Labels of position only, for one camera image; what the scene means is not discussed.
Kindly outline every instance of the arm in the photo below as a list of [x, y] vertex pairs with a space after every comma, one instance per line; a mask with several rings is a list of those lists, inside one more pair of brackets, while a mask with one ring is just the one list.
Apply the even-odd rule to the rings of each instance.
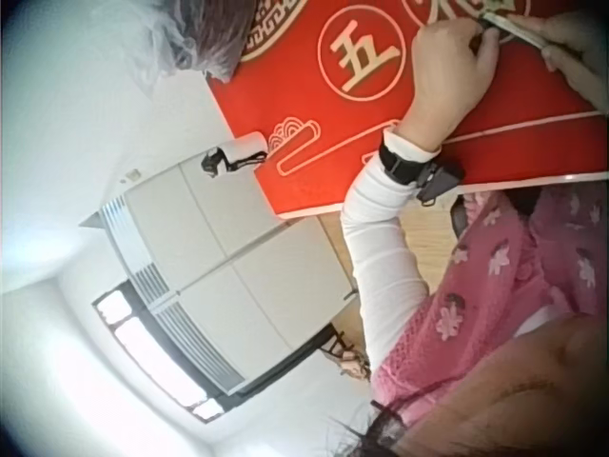
[[[390, 131], [384, 133], [384, 141], [406, 160], [426, 162], [436, 155]], [[414, 184], [401, 186], [387, 177], [377, 155], [365, 166], [344, 202], [344, 239], [362, 299], [363, 332], [373, 370], [398, 342], [406, 323], [429, 294], [398, 219], [415, 192]]]
[[[415, 97], [395, 130], [384, 134], [389, 150], [408, 161], [430, 160], [435, 153], [426, 151], [439, 151], [480, 102], [495, 73], [499, 33], [485, 32], [474, 55], [469, 44], [479, 33], [481, 27], [471, 19], [441, 21], [419, 31], [411, 53]], [[344, 202], [344, 237], [362, 298], [363, 332], [373, 370], [429, 295], [398, 219], [415, 191], [414, 184], [393, 182], [375, 156]]]

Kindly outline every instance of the fingers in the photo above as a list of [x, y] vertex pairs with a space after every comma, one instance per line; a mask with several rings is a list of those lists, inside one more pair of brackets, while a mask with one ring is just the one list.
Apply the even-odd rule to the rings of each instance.
[[608, 112], [607, 91], [600, 77], [569, 52], [557, 46], [548, 46], [542, 50], [541, 54], [549, 70], [560, 70], [571, 88], [579, 92], [600, 112]]
[[492, 80], [499, 60], [499, 37], [497, 29], [488, 29], [482, 35], [482, 42], [478, 50], [478, 71], [488, 80]]
[[587, 50], [591, 43], [590, 23], [578, 12], [561, 14], [549, 19], [509, 14], [514, 24], [531, 30], [546, 40], [566, 45], [572, 50]]
[[454, 19], [447, 21], [446, 24], [453, 30], [456, 37], [467, 42], [467, 44], [483, 31], [482, 26], [471, 18]]
[[482, 26], [471, 18], [451, 19], [449, 21], [438, 21], [429, 30], [443, 30], [449, 33], [453, 39], [469, 44], [471, 40], [482, 33]]

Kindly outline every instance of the red banner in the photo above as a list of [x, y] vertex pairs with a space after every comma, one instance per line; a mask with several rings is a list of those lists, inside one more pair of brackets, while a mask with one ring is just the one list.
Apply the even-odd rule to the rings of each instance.
[[[256, 170], [278, 214], [339, 204], [382, 131], [413, 96], [410, 43], [421, 25], [499, 13], [547, 16], [568, 1], [263, 0], [244, 62], [211, 88], [235, 136], [261, 131]], [[496, 79], [443, 148], [466, 184], [607, 170], [606, 121], [545, 68], [539, 51], [503, 38]]]

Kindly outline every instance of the person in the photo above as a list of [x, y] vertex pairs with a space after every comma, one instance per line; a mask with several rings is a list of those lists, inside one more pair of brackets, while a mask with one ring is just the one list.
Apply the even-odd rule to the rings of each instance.
[[[550, 71], [609, 111], [606, 31], [578, 13], [511, 19], [552, 43]], [[499, 32], [471, 19], [421, 29], [414, 100], [382, 149], [414, 169], [439, 154], [499, 54]], [[429, 295], [398, 219], [415, 184], [390, 174], [377, 154], [342, 213], [382, 412], [341, 455], [609, 455], [606, 185], [544, 187], [529, 213], [509, 192], [467, 196], [468, 227]]]

